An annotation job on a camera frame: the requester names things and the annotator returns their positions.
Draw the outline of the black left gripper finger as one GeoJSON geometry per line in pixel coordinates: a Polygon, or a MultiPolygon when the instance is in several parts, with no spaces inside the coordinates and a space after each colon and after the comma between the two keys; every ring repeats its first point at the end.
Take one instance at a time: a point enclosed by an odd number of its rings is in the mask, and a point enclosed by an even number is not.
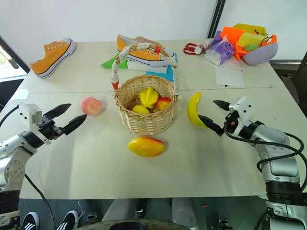
{"type": "Polygon", "coordinates": [[[87,118],[87,114],[83,114],[72,119],[64,128],[63,133],[65,135],[70,134],[72,131],[76,130],[87,118]]]}
{"type": "Polygon", "coordinates": [[[61,104],[61,105],[56,106],[55,108],[49,111],[49,118],[55,118],[55,117],[62,115],[68,110],[70,106],[71,106],[70,103],[61,104]]]}

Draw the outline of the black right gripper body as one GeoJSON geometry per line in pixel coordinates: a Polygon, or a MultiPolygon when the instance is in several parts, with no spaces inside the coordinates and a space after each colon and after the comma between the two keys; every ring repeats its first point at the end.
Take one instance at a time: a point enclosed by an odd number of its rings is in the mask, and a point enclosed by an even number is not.
{"type": "Polygon", "coordinates": [[[224,130],[234,132],[238,126],[238,112],[234,111],[225,117],[224,130]]]}

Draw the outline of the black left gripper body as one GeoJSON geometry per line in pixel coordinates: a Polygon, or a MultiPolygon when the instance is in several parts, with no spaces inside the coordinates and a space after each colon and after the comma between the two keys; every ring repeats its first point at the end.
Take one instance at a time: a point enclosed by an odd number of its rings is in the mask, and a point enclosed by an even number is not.
{"type": "Polygon", "coordinates": [[[38,125],[39,132],[47,139],[54,140],[64,134],[61,127],[55,126],[55,122],[47,115],[42,117],[42,123],[38,125]]]}

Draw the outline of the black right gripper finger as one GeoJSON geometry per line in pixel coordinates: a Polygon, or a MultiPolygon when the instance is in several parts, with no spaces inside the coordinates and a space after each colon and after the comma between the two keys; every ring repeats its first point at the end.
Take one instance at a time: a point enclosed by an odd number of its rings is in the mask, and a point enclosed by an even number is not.
{"type": "Polygon", "coordinates": [[[225,111],[230,111],[229,109],[229,102],[222,101],[222,100],[214,100],[213,101],[219,108],[225,110],[225,111]]]}
{"type": "Polygon", "coordinates": [[[199,119],[211,130],[213,130],[218,136],[221,136],[224,133],[224,130],[217,125],[216,123],[213,122],[210,118],[203,116],[203,115],[198,115],[199,119]]]}

